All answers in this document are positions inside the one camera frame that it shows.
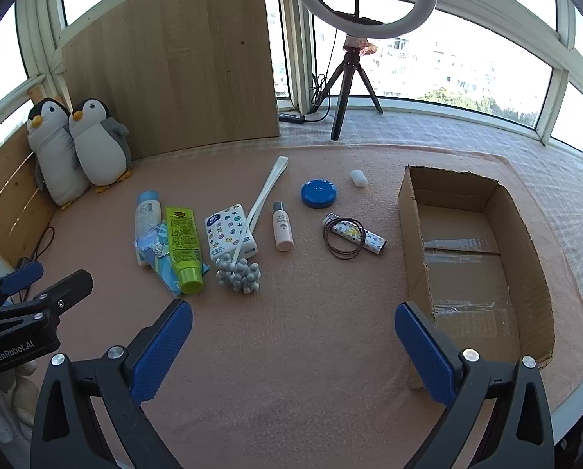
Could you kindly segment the grey gloved left hand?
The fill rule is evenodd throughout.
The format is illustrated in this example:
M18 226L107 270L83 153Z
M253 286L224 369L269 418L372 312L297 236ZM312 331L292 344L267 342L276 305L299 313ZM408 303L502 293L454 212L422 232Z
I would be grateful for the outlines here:
M0 374L0 449L19 467L29 462L39 397L30 377L36 369L37 361L32 360Z

